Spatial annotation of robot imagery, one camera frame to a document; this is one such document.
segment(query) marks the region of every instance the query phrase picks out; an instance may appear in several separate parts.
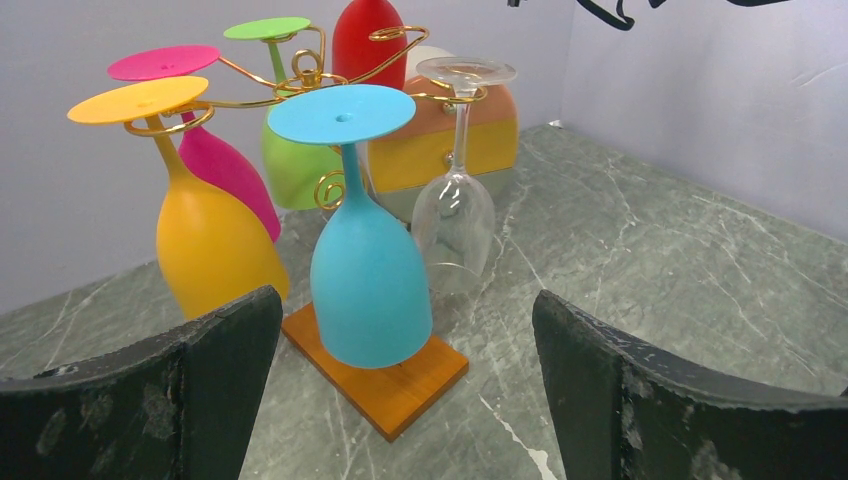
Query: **green marble surface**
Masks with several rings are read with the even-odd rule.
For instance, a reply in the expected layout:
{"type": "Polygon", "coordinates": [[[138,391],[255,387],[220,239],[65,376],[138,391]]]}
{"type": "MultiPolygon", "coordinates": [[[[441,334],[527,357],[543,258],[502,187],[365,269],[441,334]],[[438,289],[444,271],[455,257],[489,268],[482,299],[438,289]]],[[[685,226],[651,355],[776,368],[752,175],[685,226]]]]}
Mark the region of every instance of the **green marble surface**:
{"type": "MultiPolygon", "coordinates": [[[[708,367],[836,395],[848,385],[848,246],[550,126],[522,134],[484,281],[434,297],[469,374],[393,444],[281,339],[245,479],[564,479],[533,342],[547,288],[708,367]]],[[[289,214],[287,311],[309,301],[326,219],[289,214]]],[[[181,322],[156,264],[0,317],[0,377],[181,322]]]]}

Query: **orange wooden stand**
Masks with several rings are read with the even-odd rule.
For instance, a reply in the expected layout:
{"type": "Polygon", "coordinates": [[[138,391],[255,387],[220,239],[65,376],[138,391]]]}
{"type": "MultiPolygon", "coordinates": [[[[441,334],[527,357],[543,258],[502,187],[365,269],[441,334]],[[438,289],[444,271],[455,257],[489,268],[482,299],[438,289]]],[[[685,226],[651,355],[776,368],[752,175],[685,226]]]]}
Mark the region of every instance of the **orange wooden stand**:
{"type": "Polygon", "coordinates": [[[283,320],[283,333],[389,442],[468,372],[468,359],[436,336],[409,360],[366,370],[334,359],[318,333],[312,304],[283,320]]]}

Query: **silicone wine glass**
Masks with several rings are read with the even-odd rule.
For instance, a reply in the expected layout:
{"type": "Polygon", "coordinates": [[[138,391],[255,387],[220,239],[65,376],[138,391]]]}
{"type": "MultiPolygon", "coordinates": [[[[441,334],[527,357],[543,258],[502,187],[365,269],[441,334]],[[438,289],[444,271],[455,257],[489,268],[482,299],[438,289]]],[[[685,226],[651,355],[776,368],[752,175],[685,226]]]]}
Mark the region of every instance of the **silicone wine glass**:
{"type": "MultiPolygon", "coordinates": [[[[230,27],[224,31],[224,36],[230,40],[260,40],[267,44],[275,81],[280,84],[287,77],[277,44],[303,30],[314,28],[311,25],[309,19],[302,17],[266,18],[230,27]]],[[[324,55],[323,50],[322,46],[319,56],[324,55]]],[[[282,90],[279,93],[290,95],[290,92],[282,90]]],[[[341,169],[341,157],[330,147],[302,145],[275,135],[268,127],[268,116],[274,108],[268,108],[265,121],[262,122],[261,137],[262,162],[274,203],[288,210],[315,208],[318,206],[314,195],[316,185],[324,175],[341,169]]],[[[338,199],[335,190],[327,191],[327,194],[330,202],[338,199]]]]}
{"type": "MultiPolygon", "coordinates": [[[[110,77],[126,82],[190,75],[215,63],[221,52],[205,45],[178,45],[130,55],[113,63],[110,77]]],[[[194,112],[182,113],[184,122],[194,112]]],[[[247,205],[259,217],[272,242],[282,231],[271,197],[259,172],[229,143],[202,126],[187,130],[179,148],[185,166],[201,180],[226,191],[247,205]]]]}
{"type": "Polygon", "coordinates": [[[277,135],[341,145],[347,191],[318,238],[310,287],[321,342],[342,363],[382,368],[417,353],[433,328],[427,275],[414,240],[365,191],[355,144],[412,119],[400,90],[341,85],[292,97],[268,119],[277,135]]]}
{"type": "MultiPolygon", "coordinates": [[[[437,57],[417,68],[424,77],[451,85],[459,98],[516,76],[509,65],[478,58],[437,57]]],[[[469,106],[456,105],[450,170],[424,187],[412,210],[412,235],[424,255],[430,288],[443,293],[463,293],[477,285],[495,231],[492,197],[465,169],[469,106]]]]}
{"type": "MultiPolygon", "coordinates": [[[[404,25],[389,0],[352,0],[333,29],[333,73],[348,80],[368,73],[407,46],[406,35],[372,42],[371,33],[404,25]]],[[[406,55],[362,83],[403,89],[406,55]]]]}
{"type": "Polygon", "coordinates": [[[285,299],[289,278],[268,232],[234,196],[189,172],[169,135],[196,128],[214,109],[182,125],[165,128],[160,114],[195,102],[209,82],[183,76],[134,83],[110,90],[68,112],[88,125],[123,123],[138,136],[152,137],[168,169],[168,191],[156,225],[156,253],[162,275],[185,318],[191,320],[251,291],[271,285],[285,299]],[[148,128],[133,126],[145,119],[148,128]]]}

